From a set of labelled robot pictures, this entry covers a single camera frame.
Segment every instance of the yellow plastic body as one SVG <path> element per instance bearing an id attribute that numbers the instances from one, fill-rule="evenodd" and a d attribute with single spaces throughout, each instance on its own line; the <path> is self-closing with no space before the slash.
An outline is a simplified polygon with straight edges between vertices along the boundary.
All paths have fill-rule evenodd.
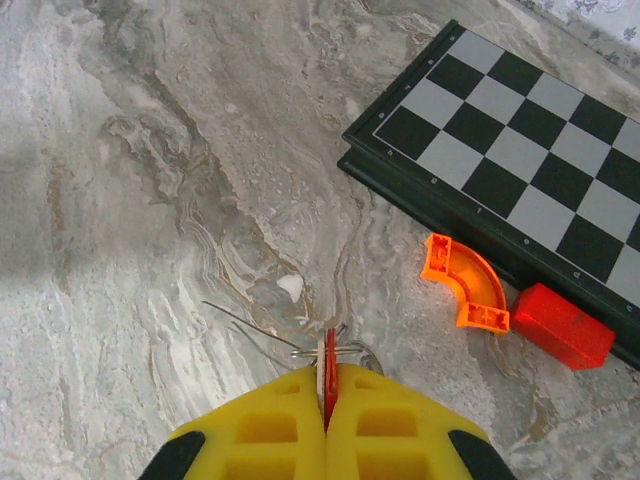
<path id="1" fill-rule="evenodd" d="M 325 436 L 315 368 L 274 380 L 177 429 L 206 441 L 185 480 L 469 480 L 450 430 L 474 423 L 369 370 L 338 365 Z"/>

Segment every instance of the orange plastic part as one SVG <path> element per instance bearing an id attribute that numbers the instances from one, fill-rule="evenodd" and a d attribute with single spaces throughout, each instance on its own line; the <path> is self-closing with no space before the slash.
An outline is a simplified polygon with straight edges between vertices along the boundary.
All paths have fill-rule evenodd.
<path id="1" fill-rule="evenodd" d="M 433 233 L 426 241 L 427 261 L 420 275 L 447 285 L 458 299 L 457 327 L 509 332 L 509 312 L 500 279 L 491 265 L 451 237 Z"/>

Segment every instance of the red block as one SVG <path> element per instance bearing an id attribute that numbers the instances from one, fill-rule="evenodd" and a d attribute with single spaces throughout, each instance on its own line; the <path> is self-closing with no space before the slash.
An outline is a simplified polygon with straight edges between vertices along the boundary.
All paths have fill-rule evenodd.
<path id="1" fill-rule="evenodd" d="M 615 333 L 542 284 L 524 290 L 511 315 L 513 329 L 572 370 L 599 368 Z"/>

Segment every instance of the thin wire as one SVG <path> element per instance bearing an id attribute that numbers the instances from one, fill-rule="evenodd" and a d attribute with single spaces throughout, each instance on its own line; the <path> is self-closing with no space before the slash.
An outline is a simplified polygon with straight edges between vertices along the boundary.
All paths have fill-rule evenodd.
<path id="1" fill-rule="evenodd" d="M 229 315 L 230 317 L 235 318 L 237 321 L 239 321 L 240 323 L 242 323 L 243 325 L 245 325 L 246 327 L 252 328 L 253 330 L 255 330 L 256 332 L 260 332 L 263 335 L 266 335 L 269 338 L 273 338 L 274 340 L 278 340 L 279 342 L 282 342 L 284 344 L 289 345 L 292 348 L 295 348 L 296 350 L 301 350 L 301 348 L 296 345 L 293 342 L 290 342 L 289 340 L 285 340 L 284 338 L 280 338 L 277 335 L 273 335 L 265 330 L 262 330 L 259 327 L 256 327 L 255 325 L 250 324 L 249 322 L 247 322 L 246 320 L 244 320 L 243 318 L 240 318 L 238 315 L 236 315 L 235 313 L 232 313 L 228 310 L 225 310 L 222 307 L 219 307 L 218 305 L 211 303 L 211 302 L 207 302 L 206 300 L 203 300 L 202 303 L 204 303 L 205 305 L 209 305 L 210 307 L 215 308 L 216 310 L 220 310 L 223 313 L 226 313 L 227 315 Z"/>
<path id="2" fill-rule="evenodd" d="M 336 341 L 340 340 L 340 336 L 347 331 L 349 327 L 347 326 L 346 323 L 341 323 L 338 328 L 336 329 Z M 309 364 L 310 367 L 315 367 L 316 363 L 318 363 L 318 358 L 317 358 L 317 353 L 316 353 L 316 358 L 314 358 L 311 363 Z"/>
<path id="3" fill-rule="evenodd" d="M 269 360 L 271 360 L 273 363 L 275 363 L 276 365 L 286 369 L 286 370 L 293 370 L 292 367 L 290 367 L 289 365 L 285 365 L 284 363 L 282 363 L 280 360 L 278 360 L 277 358 L 275 358 L 273 355 L 271 355 L 270 353 L 268 353 L 266 350 L 264 350 L 260 345 L 258 345 L 258 342 L 256 342 L 251 335 L 249 335 L 249 333 L 247 333 L 244 328 L 242 328 L 240 325 L 238 325 L 236 322 L 231 322 L 233 323 L 233 326 L 236 327 L 238 329 L 238 331 L 245 336 L 245 338 L 247 340 L 249 340 L 249 342 L 251 342 L 251 344 L 253 345 L 253 347 L 258 350 L 258 352 L 260 352 L 262 355 L 264 355 L 265 357 L 267 357 Z"/>
<path id="4" fill-rule="evenodd" d="M 347 347 L 341 346 L 335 348 L 336 355 L 355 355 L 357 353 L 366 353 L 360 347 Z M 317 348 L 310 348 L 308 350 L 293 350 L 289 353 L 292 358 L 311 358 L 318 355 Z"/>
<path id="5" fill-rule="evenodd" d="M 366 355 L 362 357 L 362 361 L 361 361 L 361 365 L 363 367 L 366 367 L 372 372 L 375 372 L 384 376 L 384 370 L 382 368 L 382 364 L 380 363 L 380 360 L 378 360 L 378 357 L 376 356 L 376 354 L 373 353 L 373 350 L 369 348 L 369 345 L 367 345 L 366 343 L 360 340 L 351 340 L 347 342 L 347 345 L 348 346 L 353 345 L 355 347 L 358 347 L 362 349 L 363 352 L 366 353 Z"/>

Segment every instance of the gray marble surface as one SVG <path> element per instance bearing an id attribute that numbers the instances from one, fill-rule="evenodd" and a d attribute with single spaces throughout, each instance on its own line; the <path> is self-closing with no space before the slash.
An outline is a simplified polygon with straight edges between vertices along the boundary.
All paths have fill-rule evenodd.
<path id="1" fill-rule="evenodd" d="M 640 119 L 638 85 L 507 0 L 0 0 L 0 478 L 135 478 L 346 321 L 521 479 L 640 478 L 640 376 L 454 326 L 428 232 L 336 167 L 451 18 Z"/>

